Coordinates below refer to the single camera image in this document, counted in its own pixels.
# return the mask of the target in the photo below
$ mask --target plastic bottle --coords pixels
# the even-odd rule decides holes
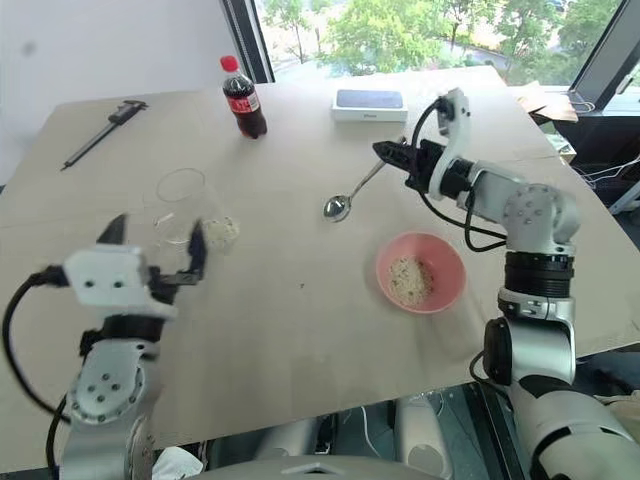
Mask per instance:
[[[222,91],[227,97],[231,111],[236,116],[240,131],[254,139],[264,135],[267,133],[267,121],[262,115],[255,85],[251,79],[240,72],[235,57],[231,55],[222,57],[220,65],[227,72]]]

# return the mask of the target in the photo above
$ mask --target spoon handle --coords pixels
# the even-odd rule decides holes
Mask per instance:
[[[356,188],[353,189],[353,192],[351,192],[351,195],[350,195],[351,199],[353,199],[353,197],[356,196],[356,193],[358,193],[360,191],[360,189],[362,187],[364,187],[366,185],[366,183],[369,180],[371,180],[373,178],[373,176],[376,173],[378,173],[382,167],[384,167],[384,162],[382,160],[380,160],[378,163],[376,163],[376,166],[373,167],[369,173],[367,173],[367,176],[364,177],[362,180],[360,180],[360,183],[358,185],[356,185]]]

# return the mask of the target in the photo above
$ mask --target white wall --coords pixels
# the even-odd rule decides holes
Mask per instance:
[[[0,1],[0,185],[56,105],[216,84],[236,52],[220,0]]]

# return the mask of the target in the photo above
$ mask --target red bottle cap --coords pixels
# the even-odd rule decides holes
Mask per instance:
[[[220,65],[225,72],[235,72],[238,70],[238,60],[233,55],[220,58]]]

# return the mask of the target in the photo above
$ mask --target wooden table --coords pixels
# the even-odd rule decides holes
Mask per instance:
[[[462,232],[436,219],[403,186],[406,175],[389,167],[359,194],[348,220],[329,224],[321,215],[327,198],[350,191],[377,161],[373,142],[409,134],[434,96],[455,86],[469,97],[474,120],[468,159],[500,163],[578,198],[578,354],[640,338],[637,250],[491,68],[340,84],[402,87],[409,120],[335,124],[329,113],[335,82],[260,85],[269,133],[251,141],[237,131],[219,88],[151,95],[144,97],[149,110],[60,173],[121,99],[63,105],[0,197],[0,305],[29,273],[90,245],[123,211],[131,214],[130,243],[151,245],[157,205],[146,192],[176,168],[205,172],[239,222],[231,252],[212,255],[205,282],[181,292],[180,320],[165,328],[165,389],[154,414],[159,447],[468,380],[484,324],[499,313],[504,252],[468,252]],[[435,119],[425,132],[439,138]],[[451,201],[439,207],[462,218]],[[411,315],[380,294],[376,252],[407,230],[436,233],[463,257],[467,287],[450,310]],[[81,332],[99,320],[71,291],[43,288],[28,295],[14,324],[19,361],[37,390],[56,403],[78,372]],[[40,466],[49,419],[14,388],[4,362],[0,382],[6,436],[0,471]]]

